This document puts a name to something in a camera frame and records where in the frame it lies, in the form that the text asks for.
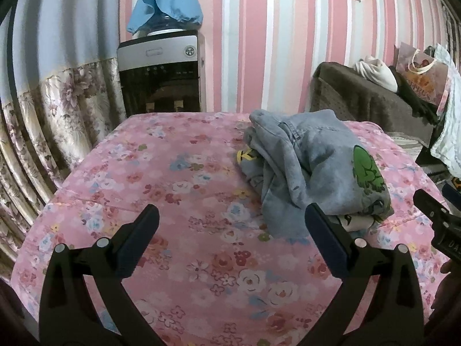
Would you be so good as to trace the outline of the person's right hand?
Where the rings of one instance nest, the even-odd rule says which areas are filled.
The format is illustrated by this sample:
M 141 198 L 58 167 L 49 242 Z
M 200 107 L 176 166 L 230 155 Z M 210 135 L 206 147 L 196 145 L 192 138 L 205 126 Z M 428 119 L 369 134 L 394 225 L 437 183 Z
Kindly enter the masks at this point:
M 438 286 L 431 306 L 434 311 L 443 309 L 449 302 L 455 300 L 460 293 L 460 265 L 449 260 L 441 266 L 440 272 L 445 277 Z

